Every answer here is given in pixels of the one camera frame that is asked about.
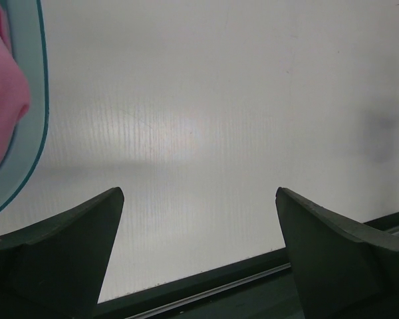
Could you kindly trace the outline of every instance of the pink cloth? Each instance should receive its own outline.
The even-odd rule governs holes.
[[[10,52],[6,16],[0,8],[0,162],[6,154],[17,122],[29,108],[27,79]]]

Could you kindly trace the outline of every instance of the pink towel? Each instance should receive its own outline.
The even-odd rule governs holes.
[[[0,8],[0,162],[30,102],[27,79],[13,60],[10,48],[6,16]]]

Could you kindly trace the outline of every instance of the white table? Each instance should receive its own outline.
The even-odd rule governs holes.
[[[280,185],[399,211],[399,0],[42,2],[49,136],[0,234],[120,186],[101,301],[283,247]]]

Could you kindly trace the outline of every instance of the bowl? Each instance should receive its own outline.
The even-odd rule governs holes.
[[[31,105],[0,164],[0,211],[22,190],[39,162],[49,119],[45,28],[40,0],[0,0],[7,12],[12,53],[28,79]]]

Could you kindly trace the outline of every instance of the light blue tray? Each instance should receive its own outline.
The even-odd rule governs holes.
[[[28,78],[31,106],[19,122],[0,164],[0,211],[21,191],[43,151],[49,119],[45,28],[40,0],[2,0],[7,12],[13,56]]]

